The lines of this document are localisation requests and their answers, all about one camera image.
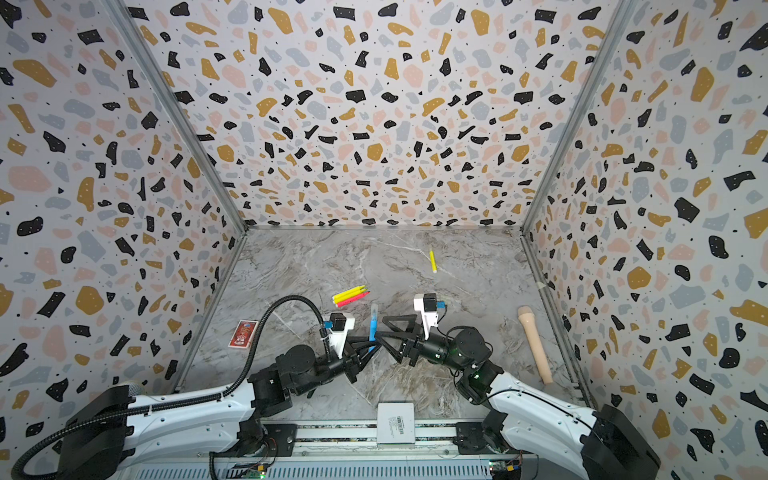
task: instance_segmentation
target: beige microphone-shaped object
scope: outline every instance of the beige microphone-shaped object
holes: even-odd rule
[[[538,336],[536,317],[533,314],[531,307],[521,306],[518,309],[518,318],[520,319],[520,323],[523,324],[525,335],[528,337],[528,343],[531,345],[531,351],[533,352],[533,358],[536,360],[536,366],[538,367],[538,374],[541,375],[541,381],[543,381],[545,385],[552,383],[552,371],[549,369],[547,354],[544,353],[544,347],[541,345],[541,338]]]

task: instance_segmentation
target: red card with white border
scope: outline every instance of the red card with white border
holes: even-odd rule
[[[259,323],[256,320],[241,320],[237,324],[235,333],[230,340],[230,347],[234,349],[246,349],[250,346],[250,340]]]

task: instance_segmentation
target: red marker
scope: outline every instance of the red marker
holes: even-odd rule
[[[358,296],[354,296],[354,297],[352,297],[352,298],[348,298],[348,299],[346,299],[346,300],[343,300],[343,301],[341,301],[341,302],[337,303],[337,304],[336,304],[336,306],[338,306],[339,308],[341,308],[341,307],[343,307],[343,306],[345,306],[345,305],[349,305],[349,304],[350,304],[350,303],[352,303],[352,302],[356,302],[357,300],[360,300],[361,298],[363,298],[364,296],[368,295],[369,293],[370,293],[370,292],[364,292],[364,293],[360,293]]]

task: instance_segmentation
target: metal corner post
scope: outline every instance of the metal corner post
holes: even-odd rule
[[[605,70],[611,63],[616,46],[618,45],[619,40],[621,40],[621,35],[624,33],[635,5],[638,2],[639,0],[619,0],[618,5],[614,10],[614,15],[608,23],[603,44],[595,57],[594,65],[589,71],[587,81],[584,83],[584,87],[578,95],[576,105],[574,105],[571,110],[571,115],[568,116],[563,136],[560,138],[558,146],[554,149],[552,161],[549,162],[549,165],[544,172],[544,176],[536,189],[536,194],[531,202],[531,206],[528,208],[528,213],[525,214],[525,219],[522,224],[524,233],[531,231],[531,228],[533,227],[536,214],[547,197],[546,192],[554,182],[560,167],[562,167],[565,162],[565,154],[571,147],[574,137],[576,137],[579,125],[581,125],[581,121],[587,114],[587,109],[592,102],[592,98],[600,86],[600,80],[603,78]]]
[[[246,224],[243,219],[240,218],[240,213],[232,201],[232,198],[227,193],[227,189],[224,188],[216,169],[208,161],[208,153],[206,153],[203,145],[197,138],[197,135],[192,130],[184,112],[176,101],[174,93],[165,83],[163,72],[160,67],[157,66],[157,62],[154,60],[152,52],[149,50],[147,44],[144,43],[141,33],[128,14],[128,9],[125,6],[124,1],[102,0],[101,4],[104,6],[104,9],[109,14],[115,27],[117,27],[127,43],[131,50],[131,54],[134,56],[134,60],[136,60],[139,67],[141,67],[141,70],[146,74],[147,82],[152,87],[154,93],[157,94],[157,97],[160,99],[160,103],[165,108],[166,113],[168,113],[171,122],[176,129],[178,129],[182,140],[192,150],[192,155],[197,159],[197,165],[205,174],[211,190],[214,191],[214,194],[221,202],[221,207],[227,212],[232,224],[237,229],[238,234],[242,237],[247,231]]]

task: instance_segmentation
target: terrazzo pattern wall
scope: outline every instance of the terrazzo pattern wall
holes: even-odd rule
[[[512,225],[609,0],[130,0],[252,225]]]
[[[168,391],[237,234],[101,4],[0,0],[0,15],[8,478],[109,386]],[[54,471],[49,453],[28,472]]]
[[[768,478],[768,3],[638,2],[531,239],[658,478]]]

